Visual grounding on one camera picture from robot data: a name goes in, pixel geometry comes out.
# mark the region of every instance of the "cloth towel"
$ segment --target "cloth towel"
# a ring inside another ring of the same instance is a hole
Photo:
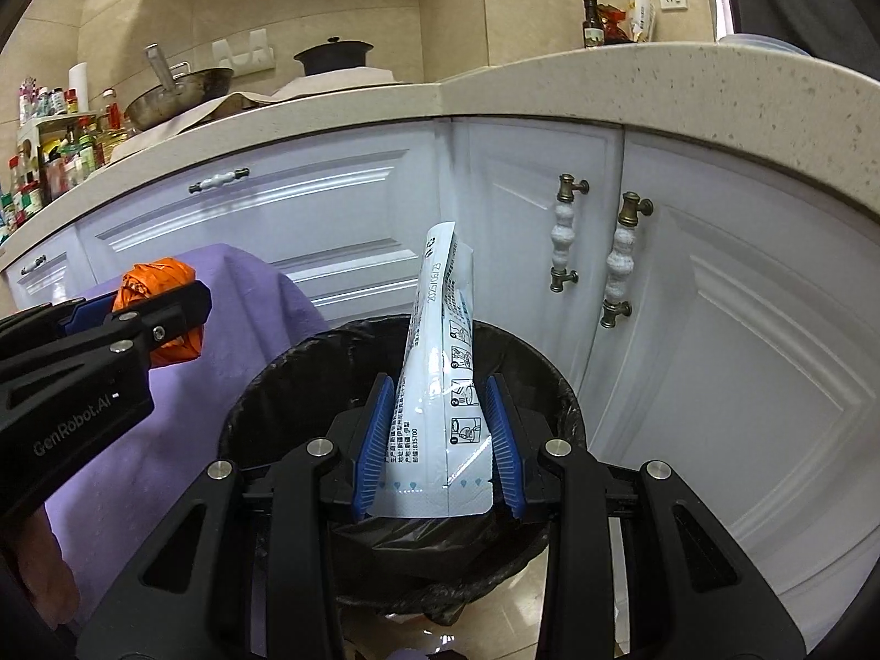
[[[215,459],[223,420],[250,380],[282,352],[327,330],[293,282],[249,253],[210,245],[175,257],[211,291],[201,357],[151,370],[155,411],[46,503],[82,595],[79,623]],[[109,280],[85,296],[111,292],[119,283]]]

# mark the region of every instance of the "kitchen shelf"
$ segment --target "kitchen shelf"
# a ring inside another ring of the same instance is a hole
[[[98,112],[76,112],[74,114],[58,114],[54,117],[34,117],[27,121],[23,126],[19,126],[18,143],[21,144],[25,139],[30,139],[36,131],[40,135],[54,134],[57,131],[67,131],[67,127],[71,122],[76,121],[80,117],[96,117]]]

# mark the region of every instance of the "black pot lid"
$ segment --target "black pot lid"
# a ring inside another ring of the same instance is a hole
[[[302,50],[302,52],[294,54],[293,59],[298,59],[300,61],[302,57],[308,57],[314,52],[324,52],[324,50],[330,49],[331,47],[344,47],[346,50],[362,52],[363,54],[366,54],[373,48],[373,45],[368,42],[359,42],[356,39],[345,39],[340,42],[340,39],[338,37],[330,37],[329,39],[327,39],[327,43],[324,43],[324,45],[318,45],[310,47],[309,49]]]

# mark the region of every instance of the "paper towel roll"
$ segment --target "paper towel roll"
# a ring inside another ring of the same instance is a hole
[[[89,81],[86,77],[86,62],[80,62],[70,68],[67,74],[67,88],[76,90],[76,100],[81,112],[89,111]]]

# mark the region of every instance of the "orange plastic bag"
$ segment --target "orange plastic bag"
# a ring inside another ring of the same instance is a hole
[[[163,257],[155,263],[137,263],[122,276],[122,284],[113,301],[113,311],[194,280],[195,270],[173,257]],[[166,342],[150,353],[152,366],[165,367],[196,359],[201,355],[202,336],[204,328],[199,326],[182,337]]]

